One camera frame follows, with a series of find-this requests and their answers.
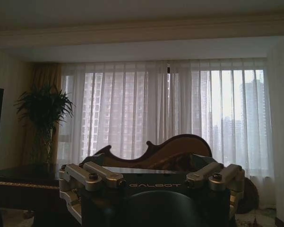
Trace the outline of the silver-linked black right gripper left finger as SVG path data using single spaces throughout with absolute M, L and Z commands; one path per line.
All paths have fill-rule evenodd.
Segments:
M 83 227 L 117 225 L 117 208 L 126 192 L 122 173 L 93 161 L 62 165 L 59 169 L 60 198 L 68 212 Z

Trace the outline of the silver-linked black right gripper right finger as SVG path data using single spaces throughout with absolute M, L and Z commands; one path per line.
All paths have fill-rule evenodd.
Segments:
M 199 189 L 205 185 L 215 192 L 229 189 L 229 226 L 235 227 L 235 212 L 239 201 L 244 197 L 245 171 L 239 165 L 230 164 L 225 167 L 212 157 L 196 154 L 192 155 L 192 163 L 196 170 L 186 175 L 188 187 Z

